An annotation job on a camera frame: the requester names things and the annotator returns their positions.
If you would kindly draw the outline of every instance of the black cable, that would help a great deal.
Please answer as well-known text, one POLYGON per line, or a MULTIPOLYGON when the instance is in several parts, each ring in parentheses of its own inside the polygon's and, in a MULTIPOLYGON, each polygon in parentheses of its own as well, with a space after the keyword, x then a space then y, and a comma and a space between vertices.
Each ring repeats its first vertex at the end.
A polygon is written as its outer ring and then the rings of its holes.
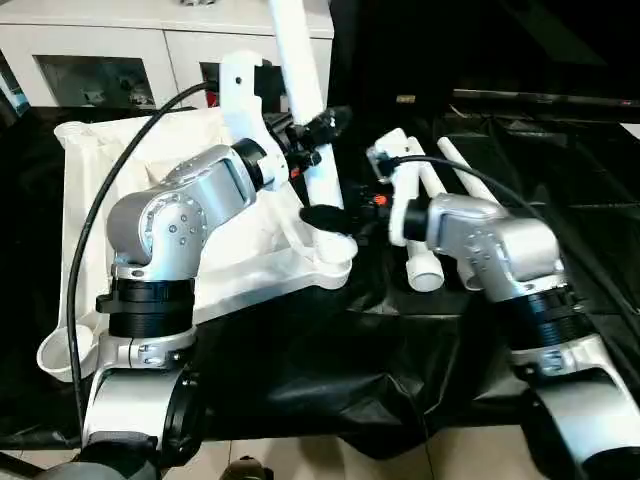
MULTIPOLYGON (((447 160, 444 158, 432 157, 428 155, 408 155, 406 157, 393 158, 393 159, 387 160, 386 162, 381 162, 380 166, 384 167, 384 164, 387 162, 391 164, 392 167, 395 167, 403 163, 408 163, 408 162, 429 162, 429 163, 435 163, 438 165, 444 165, 449 168, 452 168, 453 170, 459 170, 469 175, 473 175, 474 177, 477 177, 483 182, 494 187, 497 191, 502 193, 505 197, 508 197, 511 201, 516 203, 518 206, 524 208, 532 217, 536 218, 537 220, 540 220, 544 224, 547 223, 544 217, 538 212, 538 210, 536 210, 534 207, 529 205, 529 203, 524 198, 522 198, 518 193, 516 193, 514 190, 510 189, 506 185, 502 184, 498 180, 494 179, 493 177, 490 177, 486 173, 482 173, 481 171, 476 170, 475 168, 471 168, 466 165, 461 165, 459 163, 452 162, 451 160, 447 160)), ((566 246, 562 242, 562 239, 559 239, 559 241, 563 249, 569 251, 569 249, 566 248, 566 246)), ((626 299, 624 299, 624 297, 620 299, 619 296, 616 295, 614 291, 612 291, 611 287, 607 285, 605 281, 602 278, 600 278, 599 275, 596 275, 593 272, 593 269, 589 267, 588 262, 584 258, 582 258, 580 255, 575 255, 575 254, 572 256, 572 258, 580 265, 580 267, 585 271, 585 273, 587 273, 591 277, 594 283, 598 285, 598 287, 600 287, 602 291, 609 297, 609 300, 611 300, 613 305, 617 306, 619 313, 621 314, 622 318, 627 324, 627 328, 636 337, 636 341, 640 343, 640 333, 638 332, 638 329, 635 326, 635 321, 637 319, 635 317, 635 311, 633 307, 626 301, 626 299)))
POLYGON ((113 184, 118 175, 118 172, 122 169, 125 162, 131 156, 131 153, 138 146, 140 141, 144 138, 144 136, 151 130, 151 128, 158 123, 158 121, 167 113, 170 109, 175 107, 178 103, 180 103, 185 98, 190 95, 199 92, 201 90, 206 90, 208 88, 213 87, 212 82, 202 82, 192 87, 187 88, 183 92, 180 92, 178 95, 169 100, 166 104, 160 108, 157 112, 155 112, 151 118, 145 123, 140 131, 136 133, 133 137, 127 148, 124 149, 116 163, 114 163, 113 167, 107 174, 100 190, 96 194, 93 203, 91 204, 91 208, 89 209, 89 213, 87 214, 87 218, 85 219, 84 225, 82 226, 82 230, 80 231, 80 236, 78 237, 78 244, 76 246, 76 251, 73 254, 73 261, 71 262, 71 269, 69 270, 69 283, 67 287, 67 339, 69 341, 69 356, 71 358, 71 377, 73 380, 73 390, 76 401, 76 409, 78 413, 78 427, 80 429, 80 437, 82 438, 82 427, 84 424, 84 413, 85 413, 85 405, 84 398, 82 394, 81 387, 81 372, 80 372, 80 355, 78 354, 78 337, 76 335, 76 287, 78 286, 78 275, 80 272, 80 265, 82 263, 82 257, 84 255, 84 250, 87 246, 87 241, 89 239, 89 233, 91 232, 91 227, 98 216, 98 210, 100 209, 100 205, 104 201, 109 188, 113 184))
POLYGON ((461 172, 468 173, 469 175, 473 175, 474 177, 479 178, 484 183, 488 183, 500 193, 502 193, 505 197, 509 197, 509 200, 512 200, 518 206, 524 208, 532 217, 540 220, 544 224, 547 223, 544 217, 535 208, 529 205, 529 203, 514 190, 511 190, 503 183, 499 182, 493 177, 490 177, 486 173, 482 173, 481 171, 476 170, 475 168, 467 167, 466 165, 461 165, 445 158, 431 157, 429 155, 407 155, 406 157, 394 158, 392 160, 389 160, 389 162, 393 162, 393 164, 395 165, 400 165, 407 162, 429 162, 438 165, 445 165, 449 168, 452 168, 453 170, 460 170, 461 172))

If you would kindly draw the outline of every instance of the white plastic part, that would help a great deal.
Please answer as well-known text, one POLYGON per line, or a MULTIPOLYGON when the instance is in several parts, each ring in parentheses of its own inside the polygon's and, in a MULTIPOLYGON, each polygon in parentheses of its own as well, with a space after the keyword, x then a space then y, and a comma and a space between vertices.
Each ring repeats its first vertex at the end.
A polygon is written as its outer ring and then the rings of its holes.
MULTIPOLYGON (((413 155, 424 155, 424 151, 422 150, 420 143, 415 137, 409 138, 409 145, 413 155)), ((433 165, 427 162, 422 165, 423 166, 420 169, 420 179, 422 180, 422 184, 427 191, 427 195, 429 195, 430 198, 433 198, 437 195, 440 195, 441 193, 447 193, 447 190, 444 188, 444 185, 442 184, 440 177, 438 177, 438 174, 433 168, 433 165)), ((469 265, 469 262, 458 260, 457 270, 458 275, 460 276, 460 281, 462 282, 462 285, 464 285, 464 288, 474 292, 482 290, 480 281, 471 268, 471 265, 469 265)))
POLYGON ((262 57, 251 51, 225 55, 220 65, 220 106, 232 141, 249 138, 267 153, 258 165, 264 188, 275 191, 289 181, 289 168, 262 119, 262 99, 254 93, 255 68, 261 65, 262 57))
MULTIPOLYGON (((58 326, 40 345, 37 362, 58 380, 71 380, 68 354, 58 356, 57 352, 67 351, 67 283, 80 229, 113 162, 146 121, 73 122, 54 130, 65 148, 60 308, 58 326)), ((116 178, 89 235, 78 279, 76 321, 82 338, 83 376, 93 372, 98 337, 108 326, 108 316, 95 311, 96 296, 109 291, 114 257, 104 231, 106 215, 121 197, 151 187, 178 163, 220 143, 232 143, 220 109, 167 114, 116 178)), ((308 286, 336 289, 346 283, 351 262, 328 265, 317 261, 311 228, 299 218, 301 207, 287 182, 277 192, 258 192, 255 205, 211 234, 196 279, 194 323, 308 286)))
MULTIPOLYGON (((418 141, 415 138, 407 139, 400 128, 380 137, 372 150, 378 155, 386 155, 390 158, 417 155, 422 152, 418 141)), ((422 162, 408 162, 396 167, 391 175, 393 205, 389 216, 389 241, 393 245, 407 247, 409 257, 406 263, 407 280, 411 288, 418 292, 431 292, 444 283, 442 265, 426 244, 407 241, 403 233, 408 204, 420 194, 420 173, 423 165, 422 162)))
POLYGON ((416 292, 432 292, 444 283, 442 264, 423 242, 407 242, 407 280, 416 292))
MULTIPOLYGON (((469 167, 470 165, 464 159, 462 154, 458 151, 458 149, 451 143, 447 137, 442 137, 438 140, 438 148, 442 152, 442 154, 452 162, 456 162, 457 164, 464 165, 465 167, 469 167)), ((473 175, 469 175, 468 173, 461 172, 456 170, 456 175, 464 185, 464 188, 467 189, 469 195, 476 198, 482 198, 484 200, 489 200, 490 202, 499 203, 498 199, 495 197, 491 190, 487 188, 482 180, 478 177, 474 177, 473 175)))
MULTIPOLYGON (((80 358, 80 370, 82 378, 93 373, 98 360, 98 348, 93 339, 91 328, 86 325, 76 325, 78 337, 78 354, 80 358)), ((57 328, 44 339, 38 347, 36 354, 38 366, 49 375, 62 382, 71 381, 71 369, 69 368, 69 347, 67 340, 67 327, 57 328)))
MULTIPOLYGON (((324 110, 302 0, 269 0, 282 73, 293 120, 306 125, 324 110)), ((318 148, 322 161, 304 172, 309 203, 343 208, 333 148, 318 148)), ((358 252, 353 238, 313 230, 318 258, 329 264, 349 262, 358 252)))

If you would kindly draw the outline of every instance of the cabinet door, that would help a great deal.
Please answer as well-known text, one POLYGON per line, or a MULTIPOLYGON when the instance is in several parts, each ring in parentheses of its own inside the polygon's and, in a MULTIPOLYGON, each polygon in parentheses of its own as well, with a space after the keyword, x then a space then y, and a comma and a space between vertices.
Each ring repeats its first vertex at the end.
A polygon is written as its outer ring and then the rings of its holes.
POLYGON ((0 25, 0 50, 35 106, 155 108, 177 93, 160 30, 0 25))
MULTIPOLYGON (((252 50, 273 65, 260 67, 256 72, 256 93, 263 98, 263 110, 265 113, 287 110, 284 82, 279 67, 280 55, 275 37, 198 32, 166 32, 166 36, 179 90, 184 90, 203 80, 216 82, 220 62, 226 54, 239 50, 252 50)), ((312 39, 311 45, 322 96, 326 103, 331 65, 331 40, 312 39)), ((218 100, 218 92, 196 93, 183 102, 183 105, 205 108, 215 105, 218 100)))

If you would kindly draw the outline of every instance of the floor tile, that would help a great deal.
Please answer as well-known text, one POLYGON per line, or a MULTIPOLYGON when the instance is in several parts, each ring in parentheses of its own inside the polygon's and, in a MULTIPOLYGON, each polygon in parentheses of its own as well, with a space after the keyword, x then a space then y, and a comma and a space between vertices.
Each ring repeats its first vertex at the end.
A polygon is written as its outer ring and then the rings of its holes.
POLYGON ((429 442, 437 480, 541 480, 517 426, 457 428, 429 442))
POLYGON ((376 461, 336 437, 234 441, 231 460, 249 455, 274 471, 276 480, 429 480, 423 447, 376 461))
POLYGON ((22 450, 2 450, 2 453, 11 455, 15 458, 20 458, 22 456, 22 450))
POLYGON ((166 480, 218 480, 229 463, 231 442, 205 442, 184 467, 172 468, 166 480))
POLYGON ((77 454, 78 450, 25 450, 20 458, 40 468, 51 468, 68 462, 77 454))

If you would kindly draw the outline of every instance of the table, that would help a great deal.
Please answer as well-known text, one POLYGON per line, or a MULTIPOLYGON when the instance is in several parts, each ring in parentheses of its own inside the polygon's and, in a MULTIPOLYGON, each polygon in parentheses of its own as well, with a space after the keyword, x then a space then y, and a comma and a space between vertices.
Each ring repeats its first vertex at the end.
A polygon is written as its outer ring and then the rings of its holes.
MULTIPOLYGON (((0 449, 79 444, 70 386, 40 372, 35 362, 58 308, 64 152, 52 130, 70 120, 133 114, 140 112, 33 108, 0 137, 10 179, 10 286, 4 298, 13 300, 0 353, 0 449)), ((640 270, 634 268, 640 165, 631 161, 640 144, 622 127, 495 119, 399 124, 420 137, 427 153, 433 153, 437 136, 454 134, 473 166, 540 205, 595 275, 640 304, 640 270)), ((363 147, 390 126, 389 119, 356 118, 336 145, 347 203, 373 178, 363 147)), ((441 173, 451 191, 461 191, 450 172, 441 173)), ((455 265, 447 261, 443 289, 411 291, 404 278, 406 254, 385 237, 384 228, 361 237, 366 245, 343 289, 308 288, 199 326, 195 363, 205 385, 209 439, 336 434, 371 457, 388 458, 423 441, 425 425, 432 435, 451 425, 522 420, 523 384, 508 370, 482 296, 463 291, 455 265)), ((638 342, 571 256, 568 266, 637 395, 638 342)), ((640 325, 637 316, 633 321, 634 328, 640 325)))

